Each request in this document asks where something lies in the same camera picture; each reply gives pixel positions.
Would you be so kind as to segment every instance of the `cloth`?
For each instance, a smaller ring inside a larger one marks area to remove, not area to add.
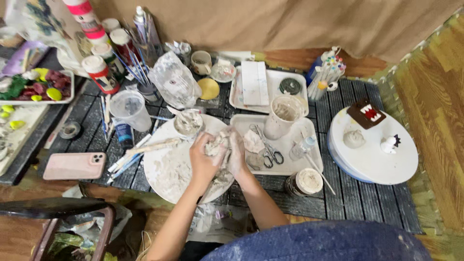
[[[276,227],[239,238],[202,261],[431,261],[412,234],[378,222],[318,221]]]
[[[163,42],[206,51],[341,46],[353,57],[396,63],[443,24],[462,0],[90,0],[100,20],[126,19],[135,7],[155,15]]]

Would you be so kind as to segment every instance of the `smartphone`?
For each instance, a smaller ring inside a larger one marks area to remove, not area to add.
[[[55,153],[48,160],[43,179],[96,179],[102,176],[105,161],[103,152]]]

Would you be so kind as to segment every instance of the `round white board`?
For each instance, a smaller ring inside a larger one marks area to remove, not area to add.
[[[347,108],[339,111],[332,120],[330,135],[336,153],[355,172],[374,183],[398,184],[410,179],[419,163],[417,149],[409,133],[393,117],[387,117],[378,125],[365,130],[351,116]],[[350,149],[343,142],[343,134],[360,130],[366,143],[357,149]],[[398,134],[401,139],[396,154],[382,151],[380,141]]]
[[[201,114],[201,116],[205,122],[205,131],[213,135],[218,134],[227,126],[213,116],[205,114]],[[177,133],[174,130],[174,119],[171,119],[156,130],[147,144],[175,137],[177,137]],[[192,176],[189,155],[189,149],[192,144],[182,142],[177,147],[146,152],[143,157],[143,167],[148,183],[158,195],[173,204],[176,204],[180,199]],[[179,172],[188,173],[188,178],[180,178]],[[212,183],[200,203],[213,201],[226,192],[234,181],[232,174],[229,173],[228,176],[230,177],[226,183]]]

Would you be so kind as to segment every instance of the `plastic wrap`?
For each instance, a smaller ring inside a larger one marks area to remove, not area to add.
[[[201,89],[190,70],[173,51],[165,53],[155,63],[148,78],[155,84],[164,100],[177,109],[195,105]]]

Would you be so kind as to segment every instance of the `mug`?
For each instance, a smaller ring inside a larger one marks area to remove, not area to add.
[[[192,54],[192,68],[196,74],[209,75],[211,73],[211,55],[205,51],[196,51]]]

